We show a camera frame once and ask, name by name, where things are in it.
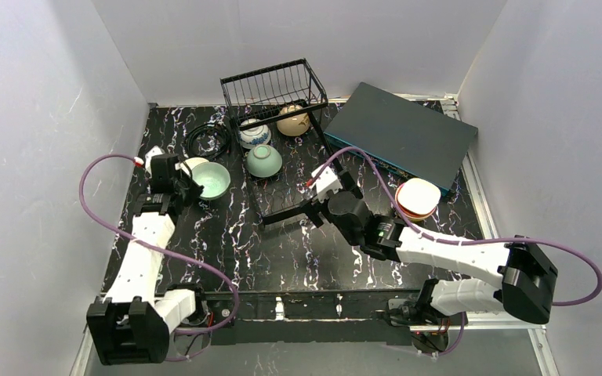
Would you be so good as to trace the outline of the orange bowl white inside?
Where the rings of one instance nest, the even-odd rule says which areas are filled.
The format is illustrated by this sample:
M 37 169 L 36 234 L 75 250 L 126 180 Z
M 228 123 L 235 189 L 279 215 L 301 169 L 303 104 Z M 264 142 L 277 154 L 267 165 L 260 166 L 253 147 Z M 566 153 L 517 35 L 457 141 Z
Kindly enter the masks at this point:
M 441 191 L 424 179 L 413 178 L 397 188 L 394 198 L 402 211 L 422 215 L 436 210 Z

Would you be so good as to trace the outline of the white ribbed ceramic bowl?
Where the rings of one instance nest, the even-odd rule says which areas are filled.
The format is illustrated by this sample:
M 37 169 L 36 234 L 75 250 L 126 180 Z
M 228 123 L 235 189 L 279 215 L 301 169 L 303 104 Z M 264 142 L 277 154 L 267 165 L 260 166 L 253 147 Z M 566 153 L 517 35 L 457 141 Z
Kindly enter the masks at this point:
M 191 158 L 187 158 L 184 161 L 181 161 L 179 163 L 179 167 L 180 167 L 180 170 L 182 170 L 184 173 L 189 175 L 193 168 L 196 168 L 197 166 L 207 163 L 207 162 L 208 162 L 208 160 L 203 157 L 191 157 Z

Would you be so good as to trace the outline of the yellow plastic bowl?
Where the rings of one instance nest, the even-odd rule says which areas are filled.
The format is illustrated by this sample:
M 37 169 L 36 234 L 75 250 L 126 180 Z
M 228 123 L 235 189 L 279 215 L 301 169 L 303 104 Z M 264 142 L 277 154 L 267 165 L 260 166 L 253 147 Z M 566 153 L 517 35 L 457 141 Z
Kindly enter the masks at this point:
M 418 213 L 409 212 L 409 211 L 405 211 L 405 210 L 403 210 L 402 212 L 403 212 L 403 216 L 411 222 L 421 222 L 425 219 L 428 219 L 434 213 L 434 211 L 431 211 L 429 213 L 421 215 Z

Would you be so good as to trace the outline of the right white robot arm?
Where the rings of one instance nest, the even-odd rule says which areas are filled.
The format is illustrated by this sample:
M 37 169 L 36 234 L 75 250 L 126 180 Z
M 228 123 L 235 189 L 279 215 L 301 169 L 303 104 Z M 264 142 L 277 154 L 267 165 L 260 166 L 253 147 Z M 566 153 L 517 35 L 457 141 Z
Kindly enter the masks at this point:
M 414 313 L 448 317 L 465 311 L 505 312 L 531 324 L 549 322 L 558 270 L 538 245 L 523 237 L 481 244 L 412 229 L 402 219 L 372 213 L 362 199 L 343 189 L 330 168 L 316 168 L 311 178 L 321 213 L 351 246 L 374 259 L 426 264 L 468 276 L 426 281 Z

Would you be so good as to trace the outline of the green lined ceramic bowl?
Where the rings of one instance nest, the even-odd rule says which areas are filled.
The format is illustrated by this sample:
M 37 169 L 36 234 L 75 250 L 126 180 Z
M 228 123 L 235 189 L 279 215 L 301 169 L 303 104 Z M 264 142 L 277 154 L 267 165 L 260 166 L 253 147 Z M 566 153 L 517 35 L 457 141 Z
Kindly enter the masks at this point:
M 205 162 L 191 170 L 193 181 L 203 187 L 199 196 L 202 200 L 213 201 L 222 197 L 231 184 L 226 167 L 216 162 Z

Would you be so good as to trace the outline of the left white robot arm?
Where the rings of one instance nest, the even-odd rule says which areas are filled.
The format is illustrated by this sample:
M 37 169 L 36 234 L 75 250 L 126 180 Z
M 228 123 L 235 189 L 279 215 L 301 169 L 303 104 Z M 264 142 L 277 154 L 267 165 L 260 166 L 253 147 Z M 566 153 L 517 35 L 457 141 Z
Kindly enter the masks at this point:
M 87 325 L 103 365 L 161 363 L 175 329 L 192 319 L 204 320 L 204 292 L 196 284 L 177 284 L 161 296 L 156 284 L 163 255 L 141 240 L 166 248 L 176 221 L 202 188 L 180 171 L 175 154 L 137 158 L 150 173 L 150 193 L 136 201 L 132 235 L 118 275 L 108 292 L 86 313 Z

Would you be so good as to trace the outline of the black wire dish rack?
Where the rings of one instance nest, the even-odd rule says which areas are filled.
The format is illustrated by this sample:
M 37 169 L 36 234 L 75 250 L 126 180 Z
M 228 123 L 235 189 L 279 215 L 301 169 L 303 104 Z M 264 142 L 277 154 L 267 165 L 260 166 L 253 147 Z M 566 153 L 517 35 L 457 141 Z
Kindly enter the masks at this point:
M 268 178 L 245 173 L 248 193 L 264 226 L 304 215 L 304 200 L 316 193 L 307 185 L 311 172 L 322 166 L 333 150 L 322 128 L 328 97 L 305 59 L 222 78 L 227 120 L 235 136 L 239 131 L 268 125 L 269 144 L 282 157 L 281 170 Z M 308 113 L 310 128 L 301 136 L 284 136 L 277 121 Z

